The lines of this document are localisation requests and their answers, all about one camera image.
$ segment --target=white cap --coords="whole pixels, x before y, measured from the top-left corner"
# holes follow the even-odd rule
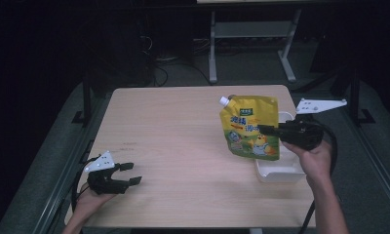
[[[229,99],[226,97],[222,97],[219,101],[219,103],[223,106],[226,106],[229,103]]]

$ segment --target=background table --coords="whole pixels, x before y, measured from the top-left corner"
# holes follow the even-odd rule
[[[295,113],[284,86],[116,90],[90,155],[109,150],[115,162],[135,163],[113,178],[142,176],[142,181],[108,202],[87,225],[300,226],[313,200],[307,182],[262,183],[254,160],[228,150],[218,101],[229,95],[277,97],[279,110]],[[80,184],[86,178],[83,174]]]

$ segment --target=white mounting plate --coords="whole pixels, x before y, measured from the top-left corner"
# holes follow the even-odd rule
[[[296,109],[297,114],[314,114],[338,108],[347,104],[347,100],[316,100],[302,98]]]
[[[89,167],[85,168],[85,173],[96,172],[114,167],[115,163],[113,162],[112,155],[109,151],[106,151],[100,157],[98,157]]]

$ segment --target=yellow spouted bag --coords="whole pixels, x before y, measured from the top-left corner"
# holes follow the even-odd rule
[[[238,156],[279,160],[279,139],[259,133],[258,125],[278,128],[276,97],[232,96],[219,101],[224,108],[219,116],[229,150]]]

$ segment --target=green logo on pouch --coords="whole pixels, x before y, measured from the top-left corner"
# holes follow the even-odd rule
[[[252,108],[248,108],[248,109],[240,109],[240,115],[241,116],[249,116],[249,115],[253,115],[253,109]]]

